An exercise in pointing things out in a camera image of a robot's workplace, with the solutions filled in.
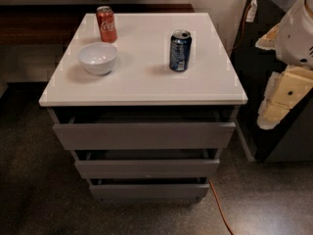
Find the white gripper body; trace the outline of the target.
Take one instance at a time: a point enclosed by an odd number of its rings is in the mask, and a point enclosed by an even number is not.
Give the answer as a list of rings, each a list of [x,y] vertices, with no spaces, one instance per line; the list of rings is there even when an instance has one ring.
[[[296,0],[277,32],[276,57],[288,64],[313,68],[313,0]]]

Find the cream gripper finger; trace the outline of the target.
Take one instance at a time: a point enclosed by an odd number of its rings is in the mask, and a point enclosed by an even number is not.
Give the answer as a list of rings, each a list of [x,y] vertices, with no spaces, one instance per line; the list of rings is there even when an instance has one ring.
[[[259,49],[266,51],[277,51],[279,49],[279,45],[277,44],[278,29],[279,26],[276,24],[266,34],[264,34],[256,41],[255,46]]]
[[[264,99],[258,109],[257,125],[261,129],[275,128],[313,88],[313,70],[287,66],[273,72],[268,80]]]

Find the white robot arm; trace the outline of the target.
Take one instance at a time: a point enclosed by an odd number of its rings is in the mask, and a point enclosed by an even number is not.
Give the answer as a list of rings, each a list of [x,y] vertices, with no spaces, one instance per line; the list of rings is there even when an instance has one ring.
[[[281,21],[255,44],[274,50],[287,67],[273,71],[258,109],[261,129],[275,128],[313,88],[313,0],[296,0]]]

